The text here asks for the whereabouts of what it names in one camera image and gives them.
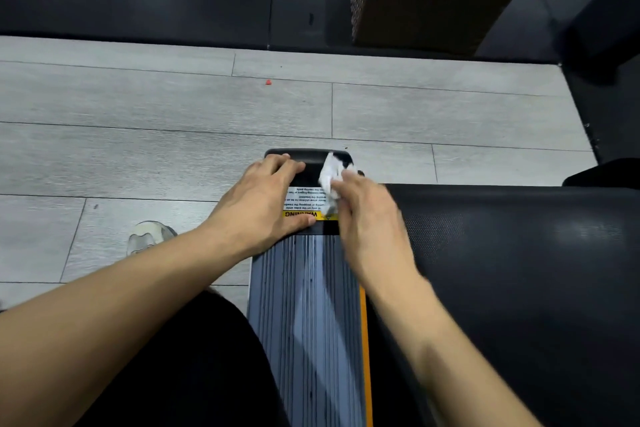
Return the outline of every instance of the yellow warning label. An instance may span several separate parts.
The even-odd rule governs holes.
[[[285,210],[282,212],[282,215],[286,218],[287,216],[293,216],[296,214],[312,214],[316,217],[318,221],[338,221],[337,213],[329,213],[323,214],[321,211],[293,211],[293,210]]]

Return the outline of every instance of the right hand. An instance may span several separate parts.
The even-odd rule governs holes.
[[[338,201],[340,240],[351,269],[368,294],[401,293],[422,281],[402,214],[386,187],[352,171],[332,181]]]

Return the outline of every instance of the white sneaker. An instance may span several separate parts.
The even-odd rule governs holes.
[[[159,221],[143,221],[138,223],[129,236],[127,256],[140,253],[153,245],[170,240],[178,234],[170,227]]]

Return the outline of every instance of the laminate floor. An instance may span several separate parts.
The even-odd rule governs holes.
[[[122,258],[140,221],[196,227],[270,147],[388,183],[596,164],[556,66],[0,37],[0,308]],[[214,284],[243,311],[249,269]]]

